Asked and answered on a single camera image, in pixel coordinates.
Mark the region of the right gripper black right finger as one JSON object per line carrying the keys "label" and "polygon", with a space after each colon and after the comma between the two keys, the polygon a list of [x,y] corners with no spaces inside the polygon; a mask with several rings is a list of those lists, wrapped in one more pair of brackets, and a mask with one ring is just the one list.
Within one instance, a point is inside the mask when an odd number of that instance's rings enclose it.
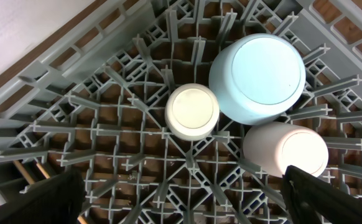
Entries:
{"label": "right gripper black right finger", "polygon": [[299,169],[288,166],[281,194],[293,223],[362,223],[362,201]]}

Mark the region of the pink cup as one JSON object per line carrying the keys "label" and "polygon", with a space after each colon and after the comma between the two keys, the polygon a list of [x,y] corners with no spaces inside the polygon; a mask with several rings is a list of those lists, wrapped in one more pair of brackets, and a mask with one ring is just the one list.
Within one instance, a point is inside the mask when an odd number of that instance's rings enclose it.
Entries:
{"label": "pink cup", "polygon": [[253,126],[244,137],[243,154],[275,177],[282,177],[290,165],[318,177],[329,158],[327,145],[318,133],[280,122]]}

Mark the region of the wooden chopstick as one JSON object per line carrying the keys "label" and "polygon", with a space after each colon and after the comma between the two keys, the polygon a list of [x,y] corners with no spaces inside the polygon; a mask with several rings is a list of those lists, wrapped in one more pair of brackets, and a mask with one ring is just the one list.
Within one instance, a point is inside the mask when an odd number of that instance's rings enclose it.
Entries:
{"label": "wooden chopstick", "polygon": [[26,168],[22,165],[19,161],[13,161],[13,164],[17,168],[17,170],[22,174],[23,178],[27,181],[29,185],[32,185],[35,183],[35,180],[32,178],[32,176],[28,173]]}
{"label": "wooden chopstick", "polygon": [[[40,162],[36,162],[36,166],[46,179],[51,178],[51,175],[45,170],[44,166]],[[84,218],[82,215],[79,215],[77,220],[80,224],[88,224],[86,218]]]}

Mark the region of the white green cup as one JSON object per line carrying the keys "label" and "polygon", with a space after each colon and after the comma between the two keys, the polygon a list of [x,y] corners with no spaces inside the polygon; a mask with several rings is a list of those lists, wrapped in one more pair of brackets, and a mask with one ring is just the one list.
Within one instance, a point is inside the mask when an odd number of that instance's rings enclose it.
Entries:
{"label": "white green cup", "polygon": [[214,93],[189,83],[175,89],[165,106],[165,122],[171,132],[185,141],[198,141],[213,131],[220,115]]}

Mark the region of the light blue bowl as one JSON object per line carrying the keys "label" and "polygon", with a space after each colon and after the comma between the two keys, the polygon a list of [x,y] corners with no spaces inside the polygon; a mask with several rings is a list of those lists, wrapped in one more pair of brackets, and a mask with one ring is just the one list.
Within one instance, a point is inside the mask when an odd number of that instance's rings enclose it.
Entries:
{"label": "light blue bowl", "polygon": [[209,88],[220,111],[241,124],[275,120],[302,95],[305,65],[288,41],[271,34],[237,40],[214,59]]}

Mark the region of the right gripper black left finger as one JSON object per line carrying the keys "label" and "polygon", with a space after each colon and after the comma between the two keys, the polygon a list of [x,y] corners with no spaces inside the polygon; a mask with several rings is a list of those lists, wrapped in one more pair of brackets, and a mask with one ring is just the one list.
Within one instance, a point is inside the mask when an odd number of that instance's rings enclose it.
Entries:
{"label": "right gripper black left finger", "polygon": [[0,224],[76,223],[85,190],[81,173],[70,169],[33,184],[12,201],[0,206]]}

